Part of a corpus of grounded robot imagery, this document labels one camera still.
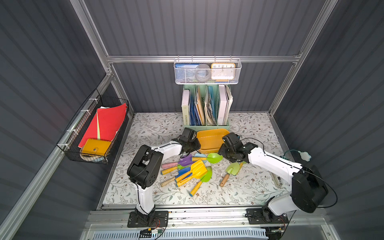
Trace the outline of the light green trowel wooden handle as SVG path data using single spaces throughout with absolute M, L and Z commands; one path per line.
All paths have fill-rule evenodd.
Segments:
M 243 166 L 243 162 L 241 163 L 231 163 L 227 168 L 226 168 L 226 175 L 222 179 L 220 183 L 220 187 L 223 187 L 226 182 L 228 181 L 230 176 L 236 176 L 238 172 L 240 171 L 241 167 Z

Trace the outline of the bright green shovel yellow handle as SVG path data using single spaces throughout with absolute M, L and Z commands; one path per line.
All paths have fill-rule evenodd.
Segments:
M 209 153 L 208 155 L 204 154 L 195 154 L 192 157 L 193 162 L 197 162 L 198 160 L 208 161 L 210 164 L 219 163 L 224 157 L 217 153 Z

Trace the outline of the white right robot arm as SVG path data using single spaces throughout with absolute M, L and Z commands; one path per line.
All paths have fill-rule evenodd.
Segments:
M 232 163 L 245 162 L 259 166 L 291 185 L 291 191 L 270 198 L 262 206 L 263 218 L 271 222 L 285 213 L 301 210 L 313 213 L 328 195 L 326 182 L 313 164 L 302 165 L 277 157 L 264 146 L 245 143 L 235 133 L 222 137 L 219 154 Z

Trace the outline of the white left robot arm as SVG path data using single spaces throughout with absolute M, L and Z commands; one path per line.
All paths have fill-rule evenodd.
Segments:
M 190 128 L 185 128 L 180 136 L 166 144 L 156 147 L 140 146 L 127 170 L 130 181 L 137 188 L 136 211 L 139 214 L 148 217 L 155 209 L 152 185 L 159 175 L 162 161 L 189 154 L 200 147 L 197 132 Z

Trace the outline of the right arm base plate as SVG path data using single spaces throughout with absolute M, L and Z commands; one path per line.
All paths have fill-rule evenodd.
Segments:
M 245 217 L 248 219 L 250 225 L 287 225 L 289 223 L 287 214 L 276 216 L 269 210 L 262 208 L 246 209 Z

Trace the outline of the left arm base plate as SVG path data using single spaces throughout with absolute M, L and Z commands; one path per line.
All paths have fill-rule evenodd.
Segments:
M 128 228 L 165 228 L 168 225 L 169 212 L 153 210 L 148 215 L 144 215 L 135 210 L 129 215 Z

